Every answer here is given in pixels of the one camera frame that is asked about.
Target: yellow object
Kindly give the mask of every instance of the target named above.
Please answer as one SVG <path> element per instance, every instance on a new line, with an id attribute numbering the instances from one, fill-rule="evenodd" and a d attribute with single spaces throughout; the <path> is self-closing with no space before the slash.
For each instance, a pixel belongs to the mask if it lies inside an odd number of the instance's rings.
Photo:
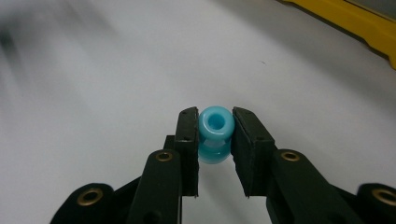
<path id="1" fill-rule="evenodd" d="M 344 0 L 283 0 L 303 7 L 321 18 L 362 37 L 373 49 L 389 56 L 396 69 L 396 22 Z"/>

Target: black mechanical part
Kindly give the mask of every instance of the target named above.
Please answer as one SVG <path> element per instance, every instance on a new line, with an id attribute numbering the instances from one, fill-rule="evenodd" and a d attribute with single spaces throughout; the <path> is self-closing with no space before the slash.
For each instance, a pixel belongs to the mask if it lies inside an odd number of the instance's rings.
<path id="1" fill-rule="evenodd" d="M 113 189 L 89 184 L 75 190 L 59 208 L 51 224 L 109 223 Z"/>
<path id="2" fill-rule="evenodd" d="M 363 223 L 302 153 L 290 149 L 276 151 L 271 171 L 293 215 L 292 223 Z M 268 197 L 276 200 L 276 195 Z"/>
<path id="3" fill-rule="evenodd" d="M 353 195 L 332 186 L 302 153 L 277 150 L 251 111 L 235 107 L 233 117 L 236 172 L 247 196 L 267 196 L 273 223 L 396 223 L 396 189 L 365 184 Z M 77 189 L 51 223 L 180 223 L 182 196 L 198 195 L 198 138 L 198 109 L 183 110 L 176 135 L 148 157 L 141 177 L 114 192 L 105 184 Z"/>
<path id="4" fill-rule="evenodd" d="M 174 148 L 171 149 L 180 154 L 183 196 L 198 196 L 198 137 L 198 108 L 191 107 L 181 111 L 178 115 Z"/>
<path id="5" fill-rule="evenodd" d="M 117 189 L 113 193 L 113 200 L 111 202 L 111 222 L 112 224 L 125 224 L 126 218 L 131 209 L 131 203 L 134 201 L 137 187 L 140 183 L 138 177 L 134 181 L 126 184 L 125 186 Z"/>
<path id="6" fill-rule="evenodd" d="M 127 224 L 177 224 L 181 219 L 181 164 L 174 150 L 148 157 Z"/>
<path id="7" fill-rule="evenodd" d="M 231 153 L 245 195 L 266 196 L 275 140 L 253 112 L 234 107 L 233 118 Z"/>
<path id="8" fill-rule="evenodd" d="M 358 212 L 366 223 L 396 223 L 396 189 L 382 184 L 364 184 L 356 197 Z"/>

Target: spool-shaped object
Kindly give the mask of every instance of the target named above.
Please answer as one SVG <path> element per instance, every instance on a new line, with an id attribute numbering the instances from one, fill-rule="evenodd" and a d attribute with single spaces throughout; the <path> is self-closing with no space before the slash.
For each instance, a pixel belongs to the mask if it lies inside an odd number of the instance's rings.
<path id="1" fill-rule="evenodd" d="M 215 164 L 231 153 L 231 136 L 235 123 L 233 115 L 222 106 L 210 106 L 199 116 L 199 160 Z"/>

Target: white table surface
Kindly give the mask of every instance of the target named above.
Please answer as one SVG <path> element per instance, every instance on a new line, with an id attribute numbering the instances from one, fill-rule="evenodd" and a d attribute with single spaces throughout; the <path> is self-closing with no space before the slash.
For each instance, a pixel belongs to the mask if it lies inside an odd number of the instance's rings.
<path id="1" fill-rule="evenodd" d="M 396 72 L 351 36 L 273 0 L 69 9 L 24 18 L 0 50 L 0 223 L 49 223 L 75 189 L 140 176 L 190 106 L 253 111 L 342 189 L 396 187 Z M 183 223 L 271 223 L 232 157 L 200 165 Z"/>

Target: bead hole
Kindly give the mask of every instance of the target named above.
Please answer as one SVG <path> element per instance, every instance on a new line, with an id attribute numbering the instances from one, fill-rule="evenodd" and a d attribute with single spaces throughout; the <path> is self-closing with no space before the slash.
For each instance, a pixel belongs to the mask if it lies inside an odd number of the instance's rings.
<path id="1" fill-rule="evenodd" d="M 220 114 L 213 114 L 212 116 L 209 117 L 207 122 L 209 124 L 209 127 L 214 130 L 220 130 L 225 125 L 225 119 Z"/>

